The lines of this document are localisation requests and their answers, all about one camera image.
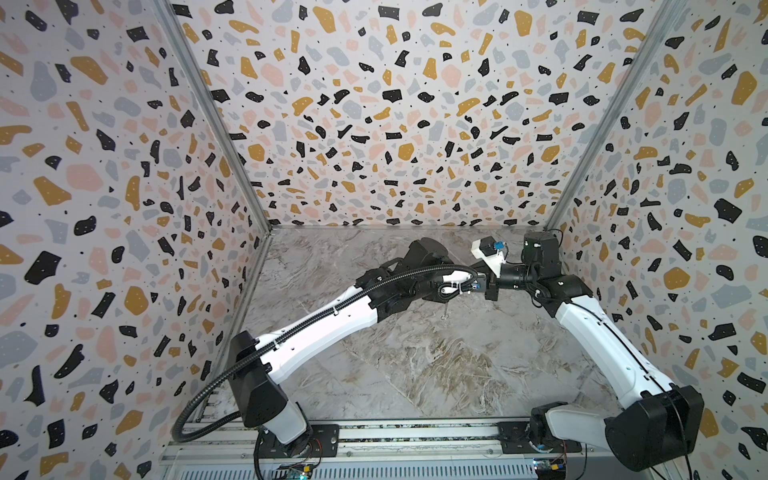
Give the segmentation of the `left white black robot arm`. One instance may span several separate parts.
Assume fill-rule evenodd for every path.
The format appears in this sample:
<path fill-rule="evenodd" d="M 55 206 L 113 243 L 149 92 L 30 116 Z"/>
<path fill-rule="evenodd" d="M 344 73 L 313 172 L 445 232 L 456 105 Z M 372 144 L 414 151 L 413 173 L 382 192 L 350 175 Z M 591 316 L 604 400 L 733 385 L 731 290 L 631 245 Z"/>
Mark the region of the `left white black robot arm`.
<path fill-rule="evenodd" d="M 247 428 L 271 429 L 284 445 L 307 437 L 306 416 L 282 389 L 283 381 L 347 336 L 407 310 L 416 300 L 446 303 L 472 281 L 473 274 L 455 265 L 442 244 L 422 238 L 411 242 L 405 256 L 366 271 L 304 318 L 259 337 L 238 333 L 230 341 L 226 366 L 260 356 L 227 379 L 236 417 Z"/>

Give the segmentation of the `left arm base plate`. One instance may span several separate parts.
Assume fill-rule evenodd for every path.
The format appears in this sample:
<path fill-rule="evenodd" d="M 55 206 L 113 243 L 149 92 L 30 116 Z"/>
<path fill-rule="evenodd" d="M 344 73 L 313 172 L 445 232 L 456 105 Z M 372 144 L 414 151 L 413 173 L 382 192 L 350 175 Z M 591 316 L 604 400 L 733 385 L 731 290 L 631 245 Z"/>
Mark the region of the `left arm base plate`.
<path fill-rule="evenodd" d="M 339 424 L 310 424 L 307 433 L 287 445 L 280 443 L 273 433 L 265 433 L 258 454 L 266 459 L 333 458 L 337 456 L 339 441 Z"/>

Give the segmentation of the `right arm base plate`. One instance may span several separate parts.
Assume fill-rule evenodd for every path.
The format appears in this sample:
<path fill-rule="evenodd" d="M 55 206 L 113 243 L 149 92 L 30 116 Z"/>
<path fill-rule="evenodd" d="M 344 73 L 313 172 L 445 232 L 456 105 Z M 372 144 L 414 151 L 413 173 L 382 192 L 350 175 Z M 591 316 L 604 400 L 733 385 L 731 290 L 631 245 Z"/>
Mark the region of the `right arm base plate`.
<path fill-rule="evenodd" d="M 501 421 L 496 424 L 497 440 L 503 454 L 578 454 L 583 451 L 580 443 L 571 440 L 534 440 L 529 422 Z"/>

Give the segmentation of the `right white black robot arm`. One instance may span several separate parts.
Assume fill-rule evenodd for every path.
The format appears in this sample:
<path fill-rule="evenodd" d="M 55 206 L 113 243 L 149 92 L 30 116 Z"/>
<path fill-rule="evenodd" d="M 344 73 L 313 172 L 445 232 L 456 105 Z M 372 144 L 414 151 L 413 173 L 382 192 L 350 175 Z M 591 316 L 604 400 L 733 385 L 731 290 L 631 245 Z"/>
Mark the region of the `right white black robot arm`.
<path fill-rule="evenodd" d="M 551 231 L 525 235 L 521 260 L 507 260 L 504 245 L 492 237 L 472 244 L 472 254 L 487 269 L 485 296 L 501 290 L 526 292 L 568 330 L 608 380 L 621 411 L 602 415 L 565 402 L 532 409 L 528 427 L 538 450 L 573 441 L 609 450 L 634 472 L 688 458 L 704 411 L 702 395 L 679 386 L 655 367 L 619 331 L 586 283 L 562 271 L 560 241 Z"/>

